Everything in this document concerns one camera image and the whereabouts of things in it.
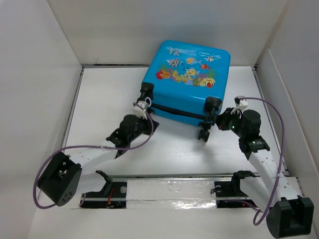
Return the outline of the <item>silver foil tape strip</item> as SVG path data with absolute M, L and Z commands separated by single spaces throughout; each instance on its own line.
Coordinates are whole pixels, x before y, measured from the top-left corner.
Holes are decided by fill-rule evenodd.
M 208 180 L 147 179 L 127 184 L 127 209 L 216 209 L 214 182 Z

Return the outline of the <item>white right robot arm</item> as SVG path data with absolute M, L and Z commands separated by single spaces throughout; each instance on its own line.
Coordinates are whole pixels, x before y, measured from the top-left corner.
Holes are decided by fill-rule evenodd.
M 261 116 L 254 110 L 242 111 L 227 108 L 216 119 L 219 130 L 230 130 L 239 137 L 239 148 L 248 162 L 256 169 L 240 170 L 233 174 L 230 190 L 236 196 L 245 194 L 259 208 L 270 234 L 276 238 L 308 235 L 312 229 L 314 204 L 310 198 L 302 197 L 281 172 L 270 147 L 260 136 Z

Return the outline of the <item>blue hard-shell suitcase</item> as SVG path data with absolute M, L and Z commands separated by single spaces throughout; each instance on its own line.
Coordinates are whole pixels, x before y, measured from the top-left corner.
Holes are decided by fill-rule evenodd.
M 231 55 L 223 49 L 166 40 L 142 80 L 138 102 L 157 116 L 200 127 L 208 141 L 220 113 Z

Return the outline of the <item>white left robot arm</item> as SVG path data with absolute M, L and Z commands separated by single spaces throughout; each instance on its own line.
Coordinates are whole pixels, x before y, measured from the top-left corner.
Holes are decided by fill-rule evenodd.
M 66 146 L 52 153 L 42 164 L 33 184 L 33 201 L 39 209 L 49 209 L 51 206 L 64 206 L 76 194 L 95 192 L 99 197 L 107 197 L 111 193 L 111 179 L 98 170 L 96 173 L 104 178 L 93 185 L 93 180 L 86 171 L 121 157 L 129 150 L 137 149 L 147 143 L 137 146 L 131 143 L 142 134 L 150 140 L 159 123 L 150 115 L 146 118 L 136 115 L 126 115 L 119 127 L 114 130 L 99 145 Z M 69 149 L 83 149 L 82 152 L 66 154 Z M 43 206 L 37 199 L 36 190 L 42 191 L 52 202 L 51 206 Z

